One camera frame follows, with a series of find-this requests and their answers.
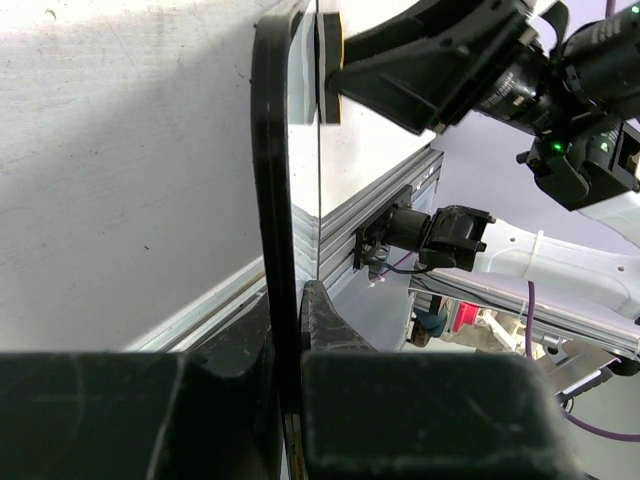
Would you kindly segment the small black-framed whiteboard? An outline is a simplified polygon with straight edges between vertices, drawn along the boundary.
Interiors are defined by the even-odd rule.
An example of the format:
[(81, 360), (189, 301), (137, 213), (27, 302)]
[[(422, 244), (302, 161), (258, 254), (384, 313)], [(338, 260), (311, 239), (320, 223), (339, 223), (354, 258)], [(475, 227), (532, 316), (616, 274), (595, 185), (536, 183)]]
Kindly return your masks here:
[(256, 197), (275, 349), (287, 467), (307, 477), (301, 429), (302, 345), (297, 306), (288, 168), (287, 74), (303, 13), (283, 1), (257, 22), (251, 65), (250, 115)]

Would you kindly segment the yellow black whiteboard eraser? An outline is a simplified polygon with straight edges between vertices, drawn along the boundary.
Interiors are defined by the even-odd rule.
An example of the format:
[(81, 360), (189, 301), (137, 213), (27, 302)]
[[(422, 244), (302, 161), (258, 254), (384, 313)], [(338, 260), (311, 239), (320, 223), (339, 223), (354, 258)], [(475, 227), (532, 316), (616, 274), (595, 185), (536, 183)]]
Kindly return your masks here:
[(321, 124), (339, 125), (342, 118), (341, 98), (329, 90), (330, 77), (343, 66), (344, 33), (339, 12), (316, 15), (317, 100)]

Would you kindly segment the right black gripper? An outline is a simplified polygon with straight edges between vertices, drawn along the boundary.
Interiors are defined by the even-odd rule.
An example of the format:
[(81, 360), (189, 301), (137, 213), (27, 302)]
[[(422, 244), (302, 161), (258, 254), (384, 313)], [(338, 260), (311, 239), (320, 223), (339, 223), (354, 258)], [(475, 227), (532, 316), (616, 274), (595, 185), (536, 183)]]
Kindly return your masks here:
[[(626, 123), (639, 115), (639, 6), (568, 34), (557, 2), (542, 16), (549, 51), (529, 13), (522, 1), (418, 1), (346, 39), (328, 89), (416, 135), (476, 111), (533, 136), (516, 160), (568, 210), (638, 193)], [(414, 42), (438, 35), (440, 46)]]

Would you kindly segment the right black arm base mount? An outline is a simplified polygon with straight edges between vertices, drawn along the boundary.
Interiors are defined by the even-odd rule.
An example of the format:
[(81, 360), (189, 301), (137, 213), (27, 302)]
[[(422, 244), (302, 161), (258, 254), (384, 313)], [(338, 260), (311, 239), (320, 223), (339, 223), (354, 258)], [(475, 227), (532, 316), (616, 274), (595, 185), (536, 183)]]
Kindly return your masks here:
[(387, 235), (388, 225), (393, 213), (411, 205), (413, 187), (405, 184), (382, 205), (366, 218), (355, 230), (355, 247), (353, 249), (353, 267), (362, 269), (368, 260), (373, 259), (381, 249)]

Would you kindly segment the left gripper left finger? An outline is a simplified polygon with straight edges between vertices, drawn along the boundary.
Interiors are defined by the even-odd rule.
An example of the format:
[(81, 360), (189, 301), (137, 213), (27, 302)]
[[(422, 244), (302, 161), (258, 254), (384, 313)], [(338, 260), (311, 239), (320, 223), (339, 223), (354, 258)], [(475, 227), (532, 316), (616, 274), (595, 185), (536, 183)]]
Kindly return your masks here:
[(186, 353), (1, 358), (5, 479), (276, 479), (269, 308)]

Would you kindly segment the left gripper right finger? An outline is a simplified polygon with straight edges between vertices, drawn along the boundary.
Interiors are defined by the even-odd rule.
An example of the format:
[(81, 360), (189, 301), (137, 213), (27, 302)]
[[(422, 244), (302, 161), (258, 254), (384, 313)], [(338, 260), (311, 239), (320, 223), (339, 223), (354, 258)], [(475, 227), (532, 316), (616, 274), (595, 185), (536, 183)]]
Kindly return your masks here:
[(543, 372), (507, 354), (375, 350), (306, 283), (302, 440), (312, 479), (579, 479)]

